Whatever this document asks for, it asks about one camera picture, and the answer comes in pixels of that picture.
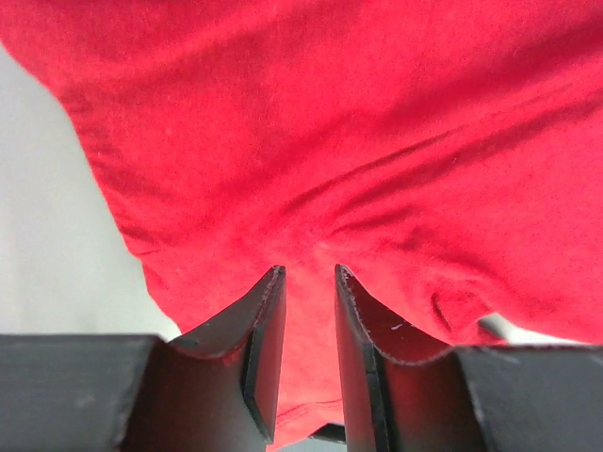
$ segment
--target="white surface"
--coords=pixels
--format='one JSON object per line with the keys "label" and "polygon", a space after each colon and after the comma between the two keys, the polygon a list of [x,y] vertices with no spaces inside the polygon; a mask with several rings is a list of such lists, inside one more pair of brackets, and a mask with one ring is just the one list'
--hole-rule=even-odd
{"label": "white surface", "polygon": [[498,314],[490,315],[487,319],[496,326],[497,333],[500,336],[504,337],[510,344],[516,346],[530,344],[579,344],[579,342],[571,341],[569,339],[562,339],[560,337],[547,336],[546,334],[541,334],[539,332],[524,330],[516,327]]}
{"label": "white surface", "polygon": [[179,334],[58,102],[0,47],[0,332]]}

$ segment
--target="red shirt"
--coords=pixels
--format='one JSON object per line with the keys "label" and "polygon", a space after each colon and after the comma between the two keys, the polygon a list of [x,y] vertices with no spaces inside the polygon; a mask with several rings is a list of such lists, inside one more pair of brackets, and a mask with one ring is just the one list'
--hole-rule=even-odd
{"label": "red shirt", "polygon": [[603,3],[0,0],[183,331],[287,266],[276,445],[342,422],[334,264],[420,329],[603,340]]}

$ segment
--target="red fabric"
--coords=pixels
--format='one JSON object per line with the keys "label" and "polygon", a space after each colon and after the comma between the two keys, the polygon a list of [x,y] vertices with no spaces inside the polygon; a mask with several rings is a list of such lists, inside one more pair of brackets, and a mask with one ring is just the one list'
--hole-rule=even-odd
{"label": "red fabric", "polygon": [[600,0],[0,0],[0,37],[184,331],[287,266],[276,445],[342,421],[335,263],[451,343],[603,340]]}

